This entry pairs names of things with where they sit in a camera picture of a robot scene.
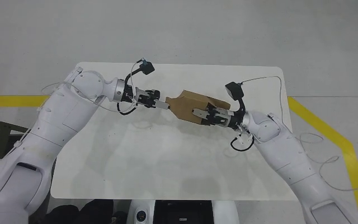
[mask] black cable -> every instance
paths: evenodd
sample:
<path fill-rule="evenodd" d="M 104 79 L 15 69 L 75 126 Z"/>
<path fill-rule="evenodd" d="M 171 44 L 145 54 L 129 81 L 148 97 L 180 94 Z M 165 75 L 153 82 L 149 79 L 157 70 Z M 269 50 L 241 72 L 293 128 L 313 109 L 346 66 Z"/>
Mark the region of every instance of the black cable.
<path fill-rule="evenodd" d="M 253 143 L 255 142 L 255 138 L 252 136 L 252 142 L 250 144 L 250 146 L 248 148 L 245 148 L 244 150 L 239 150 L 237 148 L 235 148 L 233 146 L 233 143 L 237 140 L 237 137 L 235 137 L 231 142 L 230 142 L 230 145 L 231 145 L 231 148 L 233 148 L 234 150 L 238 151 L 238 152 L 244 152 L 244 151 L 247 151 L 249 150 L 252 146 L 253 146 Z"/>
<path fill-rule="evenodd" d="M 140 72 L 141 70 L 142 70 L 141 68 L 138 68 L 138 69 L 132 71 L 132 76 L 135 75 L 135 74 L 137 74 L 137 73 Z M 127 74 L 127 76 L 126 76 L 125 79 L 124 79 L 124 86 L 126 86 L 126 85 L 128 84 L 129 78 L 130 78 L 130 73 Z"/>
<path fill-rule="evenodd" d="M 130 111 L 128 111 L 128 112 L 126 112 L 126 113 L 123 113 L 123 112 L 121 112 L 121 110 L 119 109 L 119 102 L 117 103 L 117 110 L 118 110 L 118 112 L 119 112 L 121 115 L 128 115 L 128 114 L 132 113 L 135 109 L 136 109 L 136 108 L 133 108 L 133 109 L 131 109 Z"/>

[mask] wire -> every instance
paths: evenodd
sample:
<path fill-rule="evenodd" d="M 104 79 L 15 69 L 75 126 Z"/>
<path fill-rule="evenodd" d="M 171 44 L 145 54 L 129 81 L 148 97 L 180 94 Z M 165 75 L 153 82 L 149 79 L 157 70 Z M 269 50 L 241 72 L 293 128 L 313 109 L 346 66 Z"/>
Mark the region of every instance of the wire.
<path fill-rule="evenodd" d="M 253 80 L 261 80 L 263 78 L 278 78 L 280 80 L 280 107 L 281 107 L 281 121 L 284 124 L 284 126 L 286 126 L 286 124 L 284 123 L 284 108 L 282 107 L 282 99 L 281 99 L 281 93 L 282 93 L 282 79 L 279 76 L 263 76 L 263 77 L 259 77 L 259 78 L 251 78 L 249 80 L 245 80 L 241 82 L 241 85 L 243 85 L 245 82 L 249 82 L 249 81 L 253 81 Z"/>
<path fill-rule="evenodd" d="M 130 106 L 127 108 L 127 109 L 125 109 L 125 110 L 119 110 L 119 103 L 117 104 L 117 109 L 118 109 L 118 111 L 122 114 L 122 115 L 127 115 L 127 114 L 130 114 L 130 113 L 132 113 L 135 109 L 136 109 L 136 104 L 134 103 L 134 101 L 135 101 L 135 94 L 134 94 L 134 92 L 135 92 L 135 90 L 136 90 L 136 88 L 135 88 L 135 86 L 134 86 L 134 83 L 133 83 L 133 78 L 132 78 L 132 73 L 133 73 L 133 68 L 134 68 L 134 66 L 136 65 L 136 64 L 138 64 L 138 62 L 140 62 L 141 60 L 139 60 L 139 61 L 137 61 L 136 63 L 134 63 L 133 64 L 133 66 L 132 66 L 132 69 L 130 70 L 130 84 L 132 85 L 132 93 L 133 93 L 133 98 L 132 98 L 132 103 L 130 104 Z"/>
<path fill-rule="evenodd" d="M 304 146 L 303 146 L 303 142 L 304 142 L 304 141 L 302 141 L 302 135 L 303 135 L 303 134 L 310 134 L 310 135 L 313 135 L 313 136 L 316 136 L 316 137 L 319 137 L 319 138 L 320 138 L 320 140 L 319 140 L 318 142 L 307 142 L 307 141 L 305 141 L 305 143 L 311 143 L 311 144 L 321 143 L 321 142 L 323 142 L 324 139 L 323 139 L 321 136 L 317 135 L 317 134 L 308 133 L 308 132 L 301 133 L 301 134 L 300 134 L 300 137 L 299 137 L 299 142 L 300 142 L 300 144 L 301 144 L 303 150 L 305 151 L 306 156 L 307 156 L 310 160 L 312 160 L 313 162 L 315 162 L 315 163 L 317 163 L 317 164 L 320 164 L 319 169 L 318 169 L 318 174 L 319 174 L 319 176 L 322 178 L 322 180 L 323 180 L 328 186 L 330 186 L 331 188 L 333 188 L 333 189 L 335 189 L 335 190 L 342 191 L 342 192 L 353 192 L 353 191 L 358 190 L 358 188 L 352 188 L 352 189 L 341 189 L 341 188 L 337 188 L 337 187 L 335 187 L 335 186 L 332 186 L 332 185 L 323 177 L 323 175 L 322 175 L 322 173 L 321 173 L 321 170 L 322 170 L 323 166 L 324 166 L 325 164 L 332 164 L 332 163 L 336 162 L 341 156 L 332 156 L 332 157 L 330 157 L 329 159 L 325 160 L 324 162 L 319 162 L 319 161 L 316 161 L 316 160 L 312 159 L 312 158 L 307 154 L 307 151 L 306 151 L 306 149 L 305 149 Z"/>
<path fill-rule="evenodd" d="M 236 150 L 236 151 L 238 151 L 238 152 L 244 152 L 244 151 L 249 150 L 249 149 L 253 146 L 253 144 L 254 144 L 254 142 L 255 142 L 255 137 L 252 135 L 251 144 L 249 145 L 249 147 L 245 148 L 244 150 L 239 150 L 239 149 L 237 149 L 237 148 L 235 148 L 235 147 L 233 146 L 233 143 L 234 143 L 236 140 L 237 140 L 237 137 L 235 137 L 235 138 L 230 142 L 231 148 L 234 149 L 234 150 Z"/>
<path fill-rule="evenodd" d="M 290 131 L 290 129 L 287 127 L 287 125 L 286 125 L 285 122 L 284 122 L 284 110 L 283 110 L 283 107 L 282 107 L 282 99 L 281 99 L 281 98 L 282 98 L 282 96 L 281 96 L 281 95 L 282 95 L 282 79 L 281 79 L 279 76 L 264 76 L 264 77 L 259 77 L 259 78 L 251 78 L 251 79 L 249 79 L 249 80 L 242 81 L 242 82 L 241 82 L 241 85 L 243 85 L 245 82 L 249 82 L 249 81 L 253 81 L 253 80 L 261 80 L 261 79 L 264 79 L 264 78 L 278 78 L 278 79 L 280 80 L 281 122 L 282 122 L 282 124 L 287 128 L 287 130 Z M 320 138 L 320 140 L 317 141 L 317 142 L 304 141 L 304 140 L 302 140 L 302 135 L 303 135 L 303 134 L 310 134 L 310 135 L 316 136 L 316 137 Z M 341 188 L 337 188 L 337 187 L 335 187 L 335 186 L 332 186 L 330 183 L 328 183 L 328 182 L 325 180 L 325 178 L 322 176 L 321 170 L 322 170 L 323 166 L 324 166 L 325 164 L 331 164 L 331 163 L 336 162 L 336 161 L 340 158 L 340 156 L 332 156 L 332 157 L 330 157 L 329 159 L 325 160 L 325 162 L 319 162 L 319 161 L 316 161 L 316 160 L 312 159 L 312 158 L 307 154 L 307 151 L 306 151 L 306 149 L 304 148 L 303 143 L 309 143 L 309 144 L 321 143 L 321 142 L 324 141 L 324 138 L 323 138 L 323 137 L 321 137 L 321 136 L 319 136 L 319 135 L 317 135 L 317 134 L 314 134 L 314 133 L 304 132 L 304 133 L 300 133 L 299 138 L 297 138 L 296 136 L 295 136 L 295 138 L 300 142 L 300 144 L 301 144 L 301 146 L 302 146 L 302 148 L 303 148 L 303 150 L 304 150 L 306 156 L 307 156 L 310 160 L 312 160 L 313 162 L 315 162 L 315 163 L 317 163 L 317 164 L 320 164 L 320 167 L 319 167 L 319 169 L 318 169 L 318 174 L 319 174 L 319 176 L 322 178 L 322 180 L 323 180 L 328 186 L 330 186 L 330 187 L 333 188 L 333 189 L 340 190 L 340 191 L 342 191 L 342 192 L 352 192 L 352 191 L 358 190 L 358 188 L 352 188 L 352 189 L 341 189 Z"/>
<path fill-rule="evenodd" d="M 337 188 L 337 187 L 335 187 L 335 186 L 332 186 L 330 183 L 328 183 L 328 182 L 325 180 L 325 178 L 322 176 L 322 174 L 321 174 L 321 169 L 322 169 L 322 167 L 324 166 L 324 164 L 333 163 L 333 162 L 337 161 L 339 158 L 340 158 L 339 156 L 332 156 L 331 158 L 327 159 L 324 163 L 322 163 L 321 166 L 320 166 L 319 169 L 318 169 L 318 174 L 319 174 L 319 176 L 322 178 L 322 180 L 323 180 L 324 182 L 326 182 L 326 184 L 327 184 L 328 186 L 330 186 L 330 187 L 333 188 L 333 189 L 340 190 L 341 192 L 354 192 L 354 191 L 358 190 L 358 188 L 351 188 L 351 189 L 341 189 L 341 188 Z"/>
<path fill-rule="evenodd" d="M 134 96 L 134 92 L 135 92 L 135 86 L 134 86 L 134 83 L 133 83 L 133 79 L 132 79 L 132 75 L 131 75 L 131 74 L 132 74 L 133 68 L 134 68 L 134 66 L 135 66 L 136 64 L 138 64 L 138 62 L 136 62 L 136 63 L 133 64 L 133 66 L 132 66 L 132 68 L 131 68 L 131 71 L 130 71 L 130 82 L 131 82 L 131 85 L 132 85 L 132 87 L 133 87 L 133 88 L 132 88 L 133 96 Z M 97 104 L 95 101 L 89 99 L 88 96 L 86 96 L 81 90 L 79 90 L 77 87 L 75 87 L 73 84 L 71 84 L 71 83 L 69 83 L 69 82 L 56 82 L 56 83 L 49 84 L 49 85 L 47 85 L 47 86 L 45 86 L 44 88 L 41 89 L 41 93 L 44 94 L 44 95 L 51 96 L 54 91 L 52 91 L 50 94 L 45 94 L 45 93 L 44 93 L 44 89 L 46 89 L 46 88 L 48 88 L 48 87 L 50 87 L 50 86 L 61 85 L 61 84 L 69 84 L 69 85 L 71 85 L 76 91 L 78 91 L 79 93 L 81 93 L 81 94 L 84 96 L 84 98 L 87 99 L 87 100 L 89 100 L 90 102 L 96 104 L 97 106 L 99 106 L 99 107 L 101 107 L 101 108 L 103 108 L 103 109 L 105 109 L 105 110 L 118 113 L 118 111 L 116 111 L 116 110 L 111 110 L 111 109 L 109 109 L 109 108 L 106 108 L 106 107 L 104 107 L 104 106 L 101 106 L 101 105 Z M 134 104 L 135 104 L 135 100 L 134 100 L 134 98 L 133 98 L 133 99 L 132 99 L 132 103 L 130 104 L 130 106 L 129 106 L 128 108 L 126 108 L 125 110 L 121 110 L 120 112 L 126 113 L 126 112 L 132 110 Z"/>

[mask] white cable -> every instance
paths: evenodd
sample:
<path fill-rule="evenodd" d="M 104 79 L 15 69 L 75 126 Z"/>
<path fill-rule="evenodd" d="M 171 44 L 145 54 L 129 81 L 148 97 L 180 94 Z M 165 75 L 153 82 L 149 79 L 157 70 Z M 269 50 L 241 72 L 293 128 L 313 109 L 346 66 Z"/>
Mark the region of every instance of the white cable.
<path fill-rule="evenodd" d="M 263 79 L 263 78 L 278 78 L 278 79 L 280 80 L 281 121 L 282 121 L 283 125 L 287 128 L 287 130 L 290 130 L 290 129 L 286 126 L 286 124 L 285 124 L 285 122 L 284 122 L 284 110 L 283 110 L 283 108 L 282 108 L 282 100 L 281 100 L 282 79 L 281 79 L 279 76 L 264 76 L 264 77 L 259 77 L 259 78 L 251 78 L 251 79 L 249 79 L 249 80 L 242 81 L 241 83 L 245 83 L 245 82 L 253 81 L 253 80 L 260 80 L 260 79 Z M 319 137 L 320 140 L 317 141 L 317 142 L 304 141 L 304 140 L 302 140 L 302 134 L 310 134 L 310 135 Z M 322 169 L 322 167 L 323 167 L 325 164 L 331 164 L 331 163 L 336 162 L 336 161 L 340 158 L 340 156 L 332 156 L 332 157 L 330 157 L 329 159 L 327 159 L 325 162 L 319 162 L 319 161 L 316 161 L 316 160 L 312 159 L 312 158 L 307 154 L 307 151 L 305 150 L 305 148 L 304 148 L 304 146 L 303 146 L 303 142 L 304 142 L 304 143 L 310 143 L 310 144 L 321 143 L 321 142 L 324 141 L 324 138 L 323 138 L 323 137 L 321 137 L 321 136 L 319 136 L 319 135 L 317 135 L 317 134 L 314 134 L 314 133 L 304 132 L 304 133 L 301 133 L 301 134 L 300 134 L 300 137 L 299 137 L 299 138 L 297 138 L 297 137 L 295 137 L 295 138 L 296 138 L 297 140 L 299 140 L 299 142 L 300 142 L 300 144 L 301 144 L 303 150 L 304 150 L 305 153 L 306 153 L 306 156 L 307 156 L 310 160 L 312 160 L 313 162 L 315 162 L 315 163 L 317 163 L 317 164 L 321 164 L 321 166 L 320 166 L 319 169 L 318 169 L 318 174 L 319 174 L 319 176 L 322 178 L 322 180 L 323 180 L 328 186 L 330 186 L 330 187 L 333 188 L 333 189 L 340 190 L 340 191 L 342 191 L 342 192 L 353 192 L 353 191 L 358 190 L 358 188 L 352 188 L 352 189 L 336 188 L 335 186 L 332 186 L 330 183 L 328 183 L 328 182 L 325 180 L 325 178 L 322 176 L 322 174 L 321 174 L 321 169 Z"/>
<path fill-rule="evenodd" d="M 132 66 L 132 69 L 130 70 L 130 84 L 132 85 L 132 93 L 133 93 L 132 103 L 130 104 L 130 106 L 127 109 L 121 110 L 120 112 L 122 112 L 122 113 L 126 113 L 128 111 L 131 111 L 133 108 L 136 108 L 136 103 L 134 103 L 134 101 L 135 101 L 134 93 L 135 93 L 136 89 L 135 89 L 135 86 L 134 86 L 134 83 L 133 83 L 133 78 L 132 78 L 133 68 L 134 68 L 134 66 L 136 64 L 138 64 L 138 62 L 134 63 L 133 66 Z"/>

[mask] white device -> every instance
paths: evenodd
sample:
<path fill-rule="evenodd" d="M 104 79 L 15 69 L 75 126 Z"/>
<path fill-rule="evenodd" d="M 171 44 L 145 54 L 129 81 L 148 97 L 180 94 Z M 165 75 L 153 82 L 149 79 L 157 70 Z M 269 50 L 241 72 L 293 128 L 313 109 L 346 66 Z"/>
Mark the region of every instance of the white device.
<path fill-rule="evenodd" d="M 51 168 L 58 153 L 87 124 L 105 98 L 114 102 L 137 99 L 147 107 L 168 108 L 155 91 L 145 91 L 143 97 L 131 94 L 127 78 L 108 82 L 95 71 L 82 70 L 76 68 L 68 75 L 38 109 L 39 116 L 31 131 L 0 160 L 1 224 L 28 222 L 28 216 L 37 210 L 50 189 Z M 241 120 L 232 118 L 235 124 L 228 125 L 239 125 L 253 134 L 262 156 L 299 199 L 307 223 L 358 223 L 329 193 L 301 145 L 274 115 L 243 111 L 240 115 Z M 140 211 L 147 212 L 145 223 L 151 223 L 153 202 L 137 202 L 134 200 L 131 205 L 128 223 L 137 223 L 131 216 Z M 212 201 L 212 205 L 216 223 L 239 223 L 233 202 Z"/>

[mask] white table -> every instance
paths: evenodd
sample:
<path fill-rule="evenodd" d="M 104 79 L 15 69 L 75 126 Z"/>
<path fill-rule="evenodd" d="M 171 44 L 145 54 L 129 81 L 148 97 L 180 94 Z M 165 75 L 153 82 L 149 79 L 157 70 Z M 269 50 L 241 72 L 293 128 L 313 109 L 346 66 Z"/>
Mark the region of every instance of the white table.
<path fill-rule="evenodd" d="M 78 64 L 106 80 L 125 78 L 130 63 Z M 279 76 L 277 67 L 155 64 L 148 76 L 138 73 L 141 89 L 177 97 L 189 90 L 238 103 L 224 85 L 262 76 Z M 280 82 L 266 78 L 243 86 L 247 110 L 280 116 Z M 284 121 L 291 127 L 286 89 L 282 87 Z M 114 103 L 104 102 L 115 110 Z M 55 198 L 296 200 L 255 147 L 236 152 L 229 128 L 178 120 L 169 110 L 138 107 L 122 116 L 99 108 L 85 128 L 58 156 L 51 194 Z"/>

